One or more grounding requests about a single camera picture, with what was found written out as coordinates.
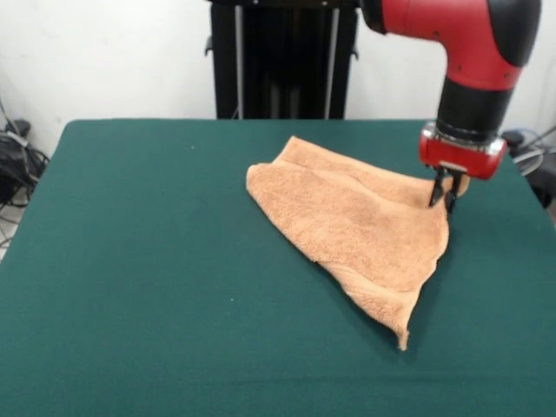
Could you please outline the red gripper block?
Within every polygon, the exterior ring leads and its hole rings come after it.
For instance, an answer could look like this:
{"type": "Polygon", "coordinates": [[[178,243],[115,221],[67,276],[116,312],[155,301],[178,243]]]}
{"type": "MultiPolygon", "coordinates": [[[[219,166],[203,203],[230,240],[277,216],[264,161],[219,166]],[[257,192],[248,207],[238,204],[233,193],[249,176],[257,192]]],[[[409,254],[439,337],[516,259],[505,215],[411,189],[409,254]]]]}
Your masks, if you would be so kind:
{"type": "Polygon", "coordinates": [[[445,202],[448,214],[452,214],[458,199],[461,173],[471,178],[488,180],[506,153],[506,141],[496,138],[487,144],[475,146],[470,142],[455,141],[452,137],[441,136],[435,129],[423,129],[420,133],[420,160],[435,171],[434,184],[428,207],[445,202]],[[447,169],[452,177],[451,188],[446,192],[443,182],[447,169]]]}

